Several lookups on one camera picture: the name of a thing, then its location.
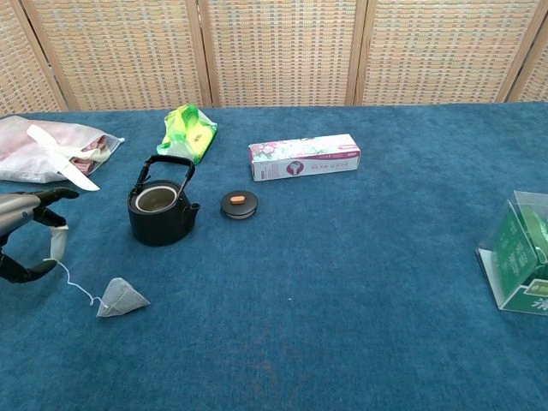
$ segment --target tea bag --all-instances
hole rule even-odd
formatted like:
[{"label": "tea bag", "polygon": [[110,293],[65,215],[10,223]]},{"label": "tea bag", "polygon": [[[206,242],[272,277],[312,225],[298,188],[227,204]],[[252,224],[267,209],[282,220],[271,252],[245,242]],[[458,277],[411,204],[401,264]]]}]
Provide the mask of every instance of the tea bag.
[{"label": "tea bag", "polygon": [[90,306],[95,300],[99,301],[97,317],[114,317],[123,315],[130,311],[136,310],[144,306],[150,305],[150,302],[139,292],[137,292],[131,284],[123,278],[117,277],[110,280],[104,291],[103,298],[93,297],[85,291],[80,285],[70,282],[69,269],[61,262],[57,263],[67,272],[67,284],[73,285],[80,291],[84,292],[90,299]]}]

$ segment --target woven screen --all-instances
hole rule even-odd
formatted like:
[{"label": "woven screen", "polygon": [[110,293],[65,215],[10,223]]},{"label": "woven screen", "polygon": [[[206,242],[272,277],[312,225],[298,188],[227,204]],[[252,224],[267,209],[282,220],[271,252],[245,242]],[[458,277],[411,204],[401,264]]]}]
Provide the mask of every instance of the woven screen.
[{"label": "woven screen", "polygon": [[520,96],[520,101],[540,100],[548,100],[548,41],[544,41],[539,60],[533,65]]},{"label": "woven screen", "polygon": [[358,103],[502,101],[540,1],[370,0],[377,7]]},{"label": "woven screen", "polygon": [[64,103],[30,26],[10,2],[0,8],[0,116],[59,111]]},{"label": "woven screen", "polygon": [[75,110],[164,109],[208,100],[200,92],[185,1],[23,3]]},{"label": "woven screen", "polygon": [[222,106],[345,104],[355,8],[355,0],[200,2],[211,31],[204,36],[214,99]]}]

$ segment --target white box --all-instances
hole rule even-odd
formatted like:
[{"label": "white box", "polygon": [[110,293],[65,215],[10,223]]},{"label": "white box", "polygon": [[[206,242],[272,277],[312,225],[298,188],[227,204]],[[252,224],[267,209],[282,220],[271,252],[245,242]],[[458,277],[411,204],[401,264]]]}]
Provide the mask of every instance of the white box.
[{"label": "white box", "polygon": [[281,140],[249,146],[256,182],[356,170],[360,148],[350,134]]}]

